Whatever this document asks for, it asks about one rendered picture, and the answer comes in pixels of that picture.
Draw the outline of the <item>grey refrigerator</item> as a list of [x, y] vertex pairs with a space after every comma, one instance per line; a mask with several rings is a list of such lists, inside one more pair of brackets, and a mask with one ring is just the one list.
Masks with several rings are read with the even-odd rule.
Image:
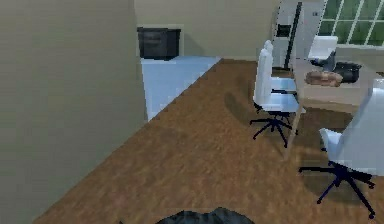
[[273, 66], [306, 58], [317, 34], [325, 0], [280, 0], [273, 28]]

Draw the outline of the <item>black chest of drawers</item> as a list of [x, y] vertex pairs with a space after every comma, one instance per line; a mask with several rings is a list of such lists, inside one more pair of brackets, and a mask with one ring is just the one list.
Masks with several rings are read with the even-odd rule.
[[138, 27], [137, 32], [141, 58], [169, 61], [179, 55], [180, 29]]

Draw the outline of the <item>white swivel chair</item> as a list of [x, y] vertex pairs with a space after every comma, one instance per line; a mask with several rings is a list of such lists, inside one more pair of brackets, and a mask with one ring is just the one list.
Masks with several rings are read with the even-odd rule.
[[[273, 44], [270, 40], [266, 40], [264, 48], [269, 52], [273, 52]], [[271, 87], [273, 92], [295, 92], [296, 84], [292, 78], [272, 77]]]
[[324, 71], [333, 71], [336, 65], [335, 55], [337, 36], [318, 36], [313, 39], [308, 59], [312, 65], [322, 67]]
[[373, 176], [384, 177], [384, 88], [370, 88], [351, 122], [342, 133], [327, 128], [319, 130], [328, 156], [327, 167], [305, 166], [302, 171], [330, 173], [335, 179], [318, 198], [322, 199], [333, 187], [345, 181], [354, 190], [369, 211], [369, 218], [375, 218], [375, 211], [356, 184], [366, 183], [371, 189], [375, 184]]
[[271, 54], [268, 50], [262, 49], [258, 59], [253, 104], [256, 109], [267, 112], [269, 117], [250, 120], [249, 124], [265, 122], [265, 125], [253, 135], [253, 139], [256, 139], [259, 134], [270, 128], [271, 131], [277, 130], [280, 133], [284, 147], [287, 147], [288, 141], [283, 134], [282, 128], [286, 127], [292, 130], [292, 126], [285, 123], [283, 119], [295, 113], [299, 109], [299, 103], [291, 93], [272, 91], [272, 64]]

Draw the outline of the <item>light wooden dining table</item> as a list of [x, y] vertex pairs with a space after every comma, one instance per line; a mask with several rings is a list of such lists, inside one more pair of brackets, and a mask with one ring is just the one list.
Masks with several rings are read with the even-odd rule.
[[298, 109], [292, 123], [292, 130], [288, 138], [284, 159], [289, 158], [296, 130], [300, 121], [303, 108], [318, 108], [337, 112], [353, 114], [357, 111], [368, 89], [380, 75], [361, 63], [359, 79], [352, 84], [342, 83], [339, 87], [309, 85], [305, 82], [308, 72], [318, 71], [319, 67], [313, 66], [308, 60], [295, 59], [291, 70], [295, 78]]

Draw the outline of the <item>white framed window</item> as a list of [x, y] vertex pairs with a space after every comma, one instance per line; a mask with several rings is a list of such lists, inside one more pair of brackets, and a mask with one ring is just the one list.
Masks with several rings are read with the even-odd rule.
[[318, 35], [339, 45], [384, 47], [384, 0], [325, 0]]

